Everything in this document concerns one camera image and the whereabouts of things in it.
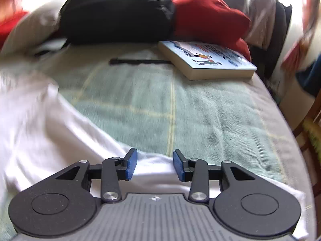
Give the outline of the illustrated paperback book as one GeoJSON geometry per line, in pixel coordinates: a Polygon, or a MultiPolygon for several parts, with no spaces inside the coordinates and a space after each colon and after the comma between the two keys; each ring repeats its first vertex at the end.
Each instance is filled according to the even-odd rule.
{"type": "Polygon", "coordinates": [[[158,48],[191,81],[250,79],[257,70],[237,52],[214,44],[160,41],[158,48]]]}

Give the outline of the red quilt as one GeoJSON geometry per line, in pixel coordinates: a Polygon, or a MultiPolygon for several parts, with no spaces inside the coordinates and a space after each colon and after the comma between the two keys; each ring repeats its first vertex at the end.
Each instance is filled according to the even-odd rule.
{"type": "MultiPolygon", "coordinates": [[[[225,46],[251,59],[243,36],[250,29],[250,19],[223,0],[172,0],[176,7],[174,33],[180,37],[225,46]]],[[[30,12],[18,12],[1,22],[1,49],[9,33],[30,12]]]]}

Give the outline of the black backpack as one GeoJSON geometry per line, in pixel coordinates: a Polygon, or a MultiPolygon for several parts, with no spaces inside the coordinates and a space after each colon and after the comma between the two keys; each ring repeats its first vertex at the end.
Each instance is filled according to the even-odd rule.
{"type": "Polygon", "coordinates": [[[171,0],[67,0],[59,29],[74,45],[166,40],[173,29],[171,0]]]}

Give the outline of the grey green pillow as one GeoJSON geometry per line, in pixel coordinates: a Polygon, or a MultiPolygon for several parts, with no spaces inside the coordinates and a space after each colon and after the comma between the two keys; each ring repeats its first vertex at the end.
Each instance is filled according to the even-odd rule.
{"type": "Polygon", "coordinates": [[[24,16],[6,38],[1,55],[25,51],[41,44],[59,29],[61,1],[42,5],[24,16]]]}

